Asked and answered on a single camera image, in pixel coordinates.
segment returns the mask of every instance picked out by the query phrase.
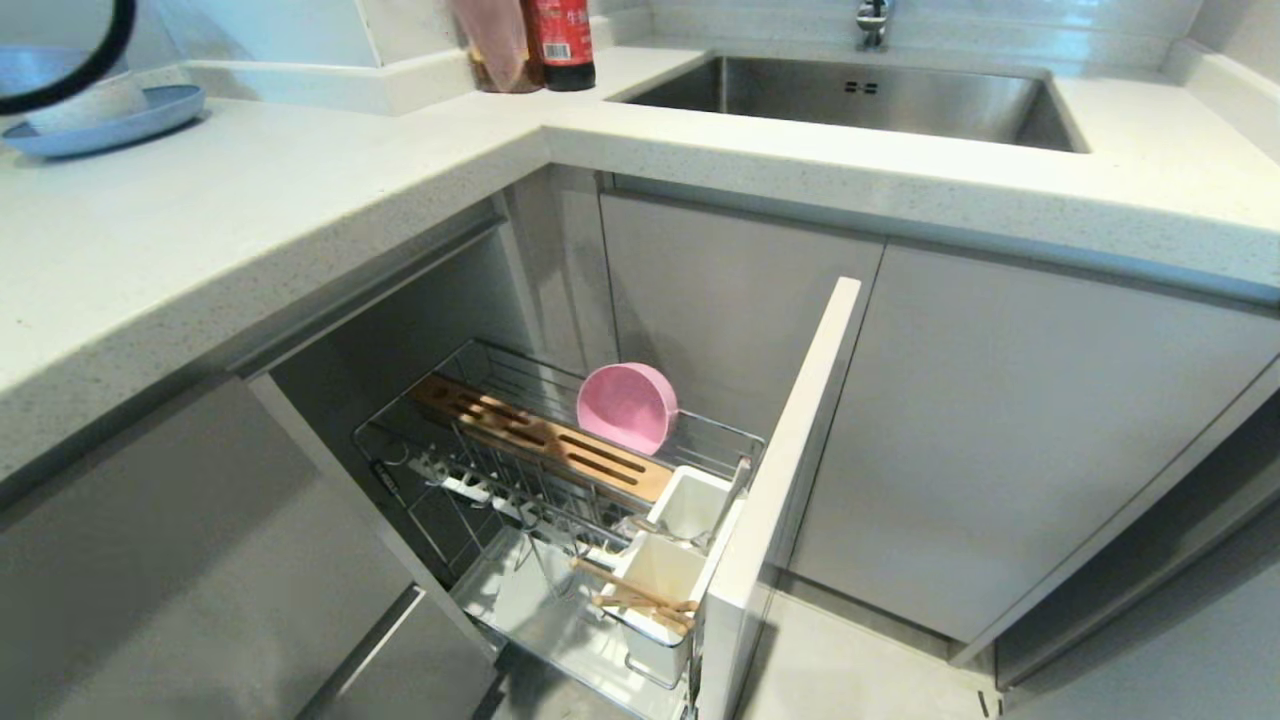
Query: light blue plate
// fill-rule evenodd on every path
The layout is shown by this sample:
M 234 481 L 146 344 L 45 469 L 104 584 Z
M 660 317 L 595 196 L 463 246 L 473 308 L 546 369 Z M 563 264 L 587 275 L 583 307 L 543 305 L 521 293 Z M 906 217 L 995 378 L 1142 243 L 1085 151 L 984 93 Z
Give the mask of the light blue plate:
M 54 135 L 40 135 L 29 124 L 22 123 L 5 131 L 4 141 L 27 155 L 65 158 L 160 135 L 191 120 L 205 108 L 205 91 L 195 85 L 151 87 L 142 92 L 147 96 L 147 109 L 141 113 L 93 128 Z

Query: sink overflow hole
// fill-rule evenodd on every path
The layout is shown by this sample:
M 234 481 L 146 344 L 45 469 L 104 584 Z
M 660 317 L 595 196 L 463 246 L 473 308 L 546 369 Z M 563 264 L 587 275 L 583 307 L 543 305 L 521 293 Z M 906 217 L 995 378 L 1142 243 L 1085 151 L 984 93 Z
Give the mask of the sink overflow hole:
M 845 82 L 845 92 L 854 92 L 854 94 L 861 92 L 863 95 L 876 95 L 878 90 L 879 90 L 878 82 L 864 82 L 861 85 L 859 85 L 858 81 L 854 79 Z

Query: countertop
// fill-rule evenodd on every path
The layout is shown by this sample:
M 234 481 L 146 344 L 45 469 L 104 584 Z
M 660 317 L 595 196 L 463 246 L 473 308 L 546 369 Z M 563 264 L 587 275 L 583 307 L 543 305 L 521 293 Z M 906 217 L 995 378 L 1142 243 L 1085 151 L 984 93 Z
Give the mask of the countertop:
M 548 163 L 942 228 L 943 241 L 1018 238 L 1280 302 L 1280 165 L 1158 74 L 1055 77 L 1088 154 L 603 101 L 705 56 L 613 47 L 588 92 L 470 94 L 398 118 L 211 100 L 198 124 L 125 151 L 0 151 L 0 478 Z

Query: stainless steel sink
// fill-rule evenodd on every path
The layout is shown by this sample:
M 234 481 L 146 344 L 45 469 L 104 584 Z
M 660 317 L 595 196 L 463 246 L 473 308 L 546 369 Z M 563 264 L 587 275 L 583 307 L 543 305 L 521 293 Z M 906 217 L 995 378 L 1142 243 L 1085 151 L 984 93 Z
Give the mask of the stainless steel sink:
M 717 58 L 627 102 L 1080 152 L 1043 81 Z

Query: dish rack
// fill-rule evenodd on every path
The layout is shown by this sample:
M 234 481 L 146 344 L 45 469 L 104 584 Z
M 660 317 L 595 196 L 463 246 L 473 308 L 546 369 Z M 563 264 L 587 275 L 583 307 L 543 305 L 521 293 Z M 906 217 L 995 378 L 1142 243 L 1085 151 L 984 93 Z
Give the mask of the dish rack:
M 663 447 L 641 456 L 576 427 L 582 382 L 471 340 L 353 439 L 421 536 L 415 547 L 434 555 L 424 561 L 474 620 L 636 715 L 680 717 L 698 693 L 700 624 L 680 648 L 678 676 L 655 676 L 627 650 L 627 634 L 643 629 L 593 606 L 612 585 L 580 564 L 628 564 L 677 469 L 749 492 L 764 441 L 681 410 Z

